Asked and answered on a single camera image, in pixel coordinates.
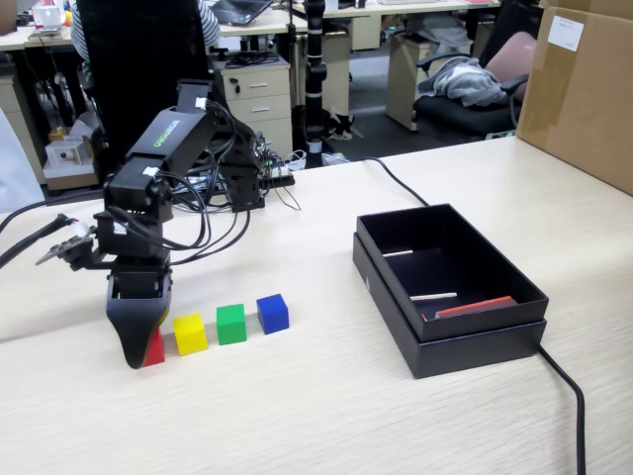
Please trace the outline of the black gripper motor block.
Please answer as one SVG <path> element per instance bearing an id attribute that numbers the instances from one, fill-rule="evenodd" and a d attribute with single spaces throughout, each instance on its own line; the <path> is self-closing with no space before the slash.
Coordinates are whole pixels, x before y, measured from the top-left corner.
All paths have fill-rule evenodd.
<path id="1" fill-rule="evenodd" d="M 129 218 L 115 218 L 102 211 L 94 219 L 100 253 L 115 256 L 119 266 L 139 270 L 111 273 L 106 314 L 120 339 L 128 366 L 140 369 L 147 359 L 152 336 L 169 311 L 170 251 Z"/>

